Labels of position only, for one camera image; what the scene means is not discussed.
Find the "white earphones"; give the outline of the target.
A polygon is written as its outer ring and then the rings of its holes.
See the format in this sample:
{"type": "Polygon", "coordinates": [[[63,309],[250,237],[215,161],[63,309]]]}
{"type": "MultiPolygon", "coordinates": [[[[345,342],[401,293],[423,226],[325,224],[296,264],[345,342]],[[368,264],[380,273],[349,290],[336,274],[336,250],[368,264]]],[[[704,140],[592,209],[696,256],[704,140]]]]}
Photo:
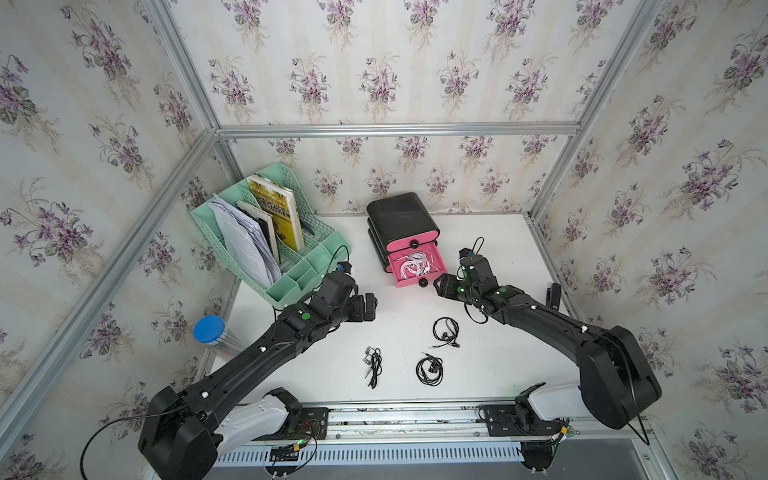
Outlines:
{"type": "Polygon", "coordinates": [[[416,278],[423,274],[424,262],[422,260],[408,259],[400,266],[400,274],[404,279],[416,278]]]}
{"type": "Polygon", "coordinates": [[[410,255],[410,259],[418,271],[429,271],[434,265],[433,256],[427,251],[416,250],[410,255]]]}

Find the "black earphones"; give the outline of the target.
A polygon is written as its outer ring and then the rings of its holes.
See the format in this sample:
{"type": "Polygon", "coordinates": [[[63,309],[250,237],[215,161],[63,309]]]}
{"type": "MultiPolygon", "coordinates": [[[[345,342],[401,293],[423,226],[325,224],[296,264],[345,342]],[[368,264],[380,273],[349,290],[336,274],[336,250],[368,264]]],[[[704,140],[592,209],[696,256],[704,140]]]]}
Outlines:
{"type": "Polygon", "coordinates": [[[439,386],[444,379],[444,366],[441,358],[424,354],[415,367],[417,379],[422,385],[439,386]]]}
{"type": "Polygon", "coordinates": [[[442,347],[459,348],[459,333],[460,326],[455,319],[447,316],[436,319],[432,325],[432,335],[436,344],[432,346],[432,349],[442,347]]]}
{"type": "Polygon", "coordinates": [[[367,366],[367,371],[365,373],[367,385],[370,389],[375,389],[378,386],[379,376],[383,372],[381,350],[371,346],[367,347],[363,362],[367,366]]]}

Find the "pink top drawer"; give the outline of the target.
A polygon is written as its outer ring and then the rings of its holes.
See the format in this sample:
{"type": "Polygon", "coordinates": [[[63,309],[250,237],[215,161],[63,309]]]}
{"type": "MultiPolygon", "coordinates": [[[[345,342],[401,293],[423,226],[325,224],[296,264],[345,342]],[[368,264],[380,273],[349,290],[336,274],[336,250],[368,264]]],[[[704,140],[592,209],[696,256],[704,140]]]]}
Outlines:
{"type": "Polygon", "coordinates": [[[438,229],[432,229],[403,238],[394,239],[387,243],[386,251],[392,253],[405,249],[416,249],[423,244],[436,241],[439,235],[440,231],[438,229]]]}

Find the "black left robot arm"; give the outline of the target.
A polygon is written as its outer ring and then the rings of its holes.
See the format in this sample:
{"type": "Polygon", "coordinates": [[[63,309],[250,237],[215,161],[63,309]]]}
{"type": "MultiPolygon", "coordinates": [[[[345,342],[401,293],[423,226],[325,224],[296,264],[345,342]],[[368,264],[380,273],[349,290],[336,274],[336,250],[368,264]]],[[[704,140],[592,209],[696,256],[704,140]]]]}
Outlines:
{"type": "Polygon", "coordinates": [[[138,450],[162,479],[202,479],[218,457],[277,432],[298,401],[285,389],[254,406],[240,402],[282,365],[344,322],[371,322],[378,300],[361,294],[352,276],[325,275],[320,286],[278,314],[265,333],[223,367],[175,391],[167,386],[148,403],[138,450]]]}

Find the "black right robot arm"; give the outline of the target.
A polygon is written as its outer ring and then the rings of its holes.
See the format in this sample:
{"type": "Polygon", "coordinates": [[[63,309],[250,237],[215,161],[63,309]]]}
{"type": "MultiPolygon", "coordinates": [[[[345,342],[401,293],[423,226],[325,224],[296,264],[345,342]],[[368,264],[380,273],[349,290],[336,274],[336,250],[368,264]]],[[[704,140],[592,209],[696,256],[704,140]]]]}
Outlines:
{"type": "Polygon", "coordinates": [[[499,284],[485,267],[467,267],[461,277],[444,273],[433,285],[439,297],[472,306],[571,360],[578,369],[581,404],[606,427],[625,427],[662,397],[638,340],[624,327],[605,329],[577,321],[522,289],[499,284]]]}

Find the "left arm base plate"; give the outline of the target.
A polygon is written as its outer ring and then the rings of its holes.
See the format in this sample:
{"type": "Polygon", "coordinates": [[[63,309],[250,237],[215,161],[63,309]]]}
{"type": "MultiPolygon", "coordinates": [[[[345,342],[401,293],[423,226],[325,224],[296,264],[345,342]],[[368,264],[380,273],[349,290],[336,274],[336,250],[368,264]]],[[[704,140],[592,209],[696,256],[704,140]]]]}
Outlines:
{"type": "Polygon", "coordinates": [[[317,440],[324,440],[327,436],[329,413],[327,407],[311,407],[302,404],[293,394],[285,388],[275,388],[267,392],[263,400],[270,400],[282,407],[286,413],[281,417],[282,422],[271,431],[261,433],[253,440],[307,440],[313,436],[317,440]]]}

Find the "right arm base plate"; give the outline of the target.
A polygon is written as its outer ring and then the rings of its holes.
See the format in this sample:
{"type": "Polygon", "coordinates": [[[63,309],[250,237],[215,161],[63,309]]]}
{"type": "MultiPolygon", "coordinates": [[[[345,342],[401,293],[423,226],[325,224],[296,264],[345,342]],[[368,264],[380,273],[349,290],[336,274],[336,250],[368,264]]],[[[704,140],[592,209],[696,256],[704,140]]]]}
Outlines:
{"type": "Polygon", "coordinates": [[[557,436],[567,425],[564,419],[542,419],[533,409],[531,395],[544,386],[537,383],[518,394],[512,404],[482,405],[478,418],[491,437],[557,436]]]}

